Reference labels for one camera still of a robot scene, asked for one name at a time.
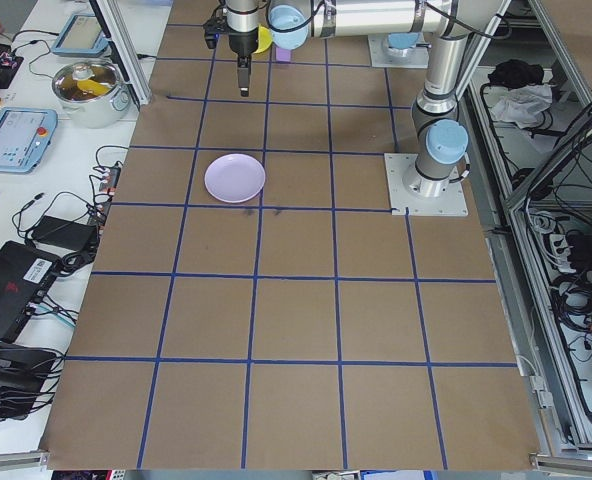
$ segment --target cooking pot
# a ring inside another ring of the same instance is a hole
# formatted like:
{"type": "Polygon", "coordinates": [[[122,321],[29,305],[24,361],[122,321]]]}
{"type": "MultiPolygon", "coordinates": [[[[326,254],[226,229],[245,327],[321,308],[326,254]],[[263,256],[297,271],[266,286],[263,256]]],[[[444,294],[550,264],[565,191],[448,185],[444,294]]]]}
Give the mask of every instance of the cooking pot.
{"type": "Polygon", "coordinates": [[[72,121],[89,128],[120,120],[132,103],[116,67],[102,60],[62,68],[52,80],[52,90],[72,121]]]}

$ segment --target purple block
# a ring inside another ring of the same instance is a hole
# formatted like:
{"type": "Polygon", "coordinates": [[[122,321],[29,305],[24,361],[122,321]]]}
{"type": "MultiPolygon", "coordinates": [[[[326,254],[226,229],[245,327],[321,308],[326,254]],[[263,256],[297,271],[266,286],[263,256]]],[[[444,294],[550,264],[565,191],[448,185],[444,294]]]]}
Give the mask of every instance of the purple block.
{"type": "Polygon", "coordinates": [[[276,47],[276,61],[289,63],[292,61],[292,51],[285,48],[276,47]]]}

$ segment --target black bag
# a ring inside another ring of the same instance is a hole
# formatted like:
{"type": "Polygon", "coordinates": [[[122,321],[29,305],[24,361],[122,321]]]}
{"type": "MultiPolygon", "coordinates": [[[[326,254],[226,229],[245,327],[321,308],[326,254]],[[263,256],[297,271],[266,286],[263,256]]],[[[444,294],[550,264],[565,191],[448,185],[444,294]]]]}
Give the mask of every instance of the black bag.
{"type": "Polygon", "coordinates": [[[542,85],[545,72],[540,65],[530,65],[514,59],[498,64],[487,76],[492,85],[501,85],[511,90],[527,85],[542,85]]]}

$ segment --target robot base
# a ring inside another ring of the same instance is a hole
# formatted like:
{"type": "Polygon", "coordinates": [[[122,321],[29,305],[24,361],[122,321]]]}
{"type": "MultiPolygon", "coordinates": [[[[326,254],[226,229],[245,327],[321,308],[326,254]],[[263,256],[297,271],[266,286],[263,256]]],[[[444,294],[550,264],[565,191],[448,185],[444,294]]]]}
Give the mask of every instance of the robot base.
{"type": "MultiPolygon", "coordinates": [[[[387,35],[368,35],[372,67],[427,68],[429,51],[426,47],[409,48],[405,55],[394,55],[387,48],[387,35]]],[[[418,43],[424,44],[421,34],[418,43]]]]}
{"type": "MultiPolygon", "coordinates": [[[[392,215],[409,215],[421,217],[466,217],[467,204],[463,187],[460,183],[450,183],[440,197],[423,198],[412,194],[403,184],[403,174],[416,161],[416,154],[385,154],[387,169],[387,185],[392,215]]],[[[457,178],[454,168],[451,178],[457,178]]]]}

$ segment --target plate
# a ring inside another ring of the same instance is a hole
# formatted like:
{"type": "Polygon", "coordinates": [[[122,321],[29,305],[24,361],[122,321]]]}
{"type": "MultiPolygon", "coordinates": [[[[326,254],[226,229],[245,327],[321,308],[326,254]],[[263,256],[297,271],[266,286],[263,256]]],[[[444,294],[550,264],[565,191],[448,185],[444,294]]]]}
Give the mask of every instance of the plate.
{"type": "Polygon", "coordinates": [[[205,187],[216,199],[241,203],[254,198],[265,185],[265,169],[258,160],[230,153],[214,160],[205,172],[205,187]]]}

